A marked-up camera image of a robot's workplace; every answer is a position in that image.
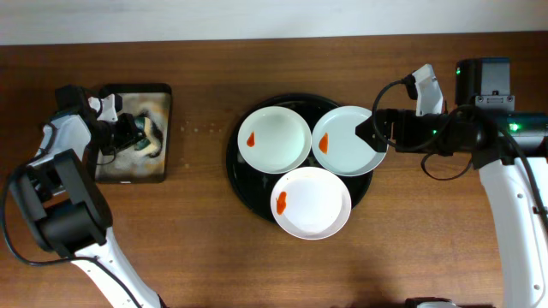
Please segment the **pink white plate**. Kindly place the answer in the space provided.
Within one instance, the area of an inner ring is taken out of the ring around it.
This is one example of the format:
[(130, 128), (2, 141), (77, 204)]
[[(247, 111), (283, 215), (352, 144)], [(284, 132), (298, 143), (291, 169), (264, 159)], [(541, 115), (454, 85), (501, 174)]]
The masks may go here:
[(277, 181), (270, 196), (271, 214), (286, 233), (322, 240), (346, 224), (352, 199), (343, 181), (316, 167), (294, 169)]

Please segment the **cream white plate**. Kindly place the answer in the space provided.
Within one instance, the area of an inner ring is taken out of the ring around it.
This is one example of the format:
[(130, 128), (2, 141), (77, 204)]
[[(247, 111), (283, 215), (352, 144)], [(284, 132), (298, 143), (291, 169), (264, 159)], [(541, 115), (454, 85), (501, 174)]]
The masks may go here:
[(283, 174), (307, 158), (312, 133), (297, 112), (280, 106), (253, 111), (236, 135), (238, 150), (252, 168), (267, 174)]

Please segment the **yellow green sponge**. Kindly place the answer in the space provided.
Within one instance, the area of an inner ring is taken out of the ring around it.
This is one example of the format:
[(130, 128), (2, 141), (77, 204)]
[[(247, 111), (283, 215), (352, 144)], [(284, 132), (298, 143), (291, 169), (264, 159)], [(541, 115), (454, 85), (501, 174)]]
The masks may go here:
[(152, 144), (150, 136), (152, 135), (152, 121), (148, 117), (136, 117), (134, 119), (138, 131), (138, 142), (134, 145), (135, 151), (142, 151)]

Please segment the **pale blue plate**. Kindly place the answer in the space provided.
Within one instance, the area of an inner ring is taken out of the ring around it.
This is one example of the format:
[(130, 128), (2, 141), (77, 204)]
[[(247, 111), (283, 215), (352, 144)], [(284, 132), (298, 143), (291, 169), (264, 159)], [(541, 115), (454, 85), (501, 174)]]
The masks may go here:
[(384, 160), (384, 151), (374, 150), (355, 134), (356, 127), (372, 112), (358, 106), (335, 108), (323, 115), (313, 128), (312, 150), (319, 164), (330, 172), (347, 177), (364, 175)]

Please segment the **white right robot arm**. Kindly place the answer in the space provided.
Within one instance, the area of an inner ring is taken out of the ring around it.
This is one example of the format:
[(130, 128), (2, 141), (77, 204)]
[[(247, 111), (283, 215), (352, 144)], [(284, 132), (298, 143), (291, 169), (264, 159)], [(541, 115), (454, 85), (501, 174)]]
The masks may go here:
[(515, 111), (507, 57), (456, 64), (456, 108), (443, 109), (432, 67), (400, 79), (415, 110), (381, 109), (355, 127), (375, 151), (471, 156), (490, 202), (506, 307), (547, 305), (547, 116)]

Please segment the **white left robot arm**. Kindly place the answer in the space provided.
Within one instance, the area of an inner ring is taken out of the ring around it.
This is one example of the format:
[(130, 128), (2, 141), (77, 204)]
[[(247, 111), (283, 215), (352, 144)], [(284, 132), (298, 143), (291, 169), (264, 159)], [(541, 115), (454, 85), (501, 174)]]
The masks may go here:
[(112, 306), (164, 306), (118, 245), (98, 184), (164, 181), (170, 86), (67, 85), (55, 99), (35, 157), (14, 170), (2, 195), (13, 196), (38, 246), (84, 271)]

